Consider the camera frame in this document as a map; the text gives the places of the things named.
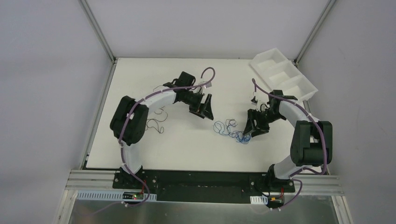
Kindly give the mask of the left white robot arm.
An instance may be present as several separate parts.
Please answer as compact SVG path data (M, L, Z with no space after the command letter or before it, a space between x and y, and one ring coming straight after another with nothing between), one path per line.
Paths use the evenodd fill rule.
M193 75L183 71L178 78L158 86L147 96L121 98L110 122L110 129L120 146L121 168L127 172L124 179L126 185L136 189L142 184L142 175L138 173L142 169L142 162L137 144L145 134L148 116L165 106L182 102L188 105L189 113L213 120L212 95L203 93L205 88L211 87L213 79L211 77L197 84Z

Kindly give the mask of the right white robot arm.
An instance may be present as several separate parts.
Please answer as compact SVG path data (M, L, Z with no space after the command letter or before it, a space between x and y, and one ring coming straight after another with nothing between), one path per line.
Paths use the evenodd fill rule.
M251 99L255 109L247 112L247 123L243 135L256 137L267 134L270 123L287 120L294 127L290 154L281 162L272 164L264 176L264 184L271 191L279 190L289 179L303 170L325 166L332 159L332 124L310 115L294 96L282 90L269 93L267 103Z

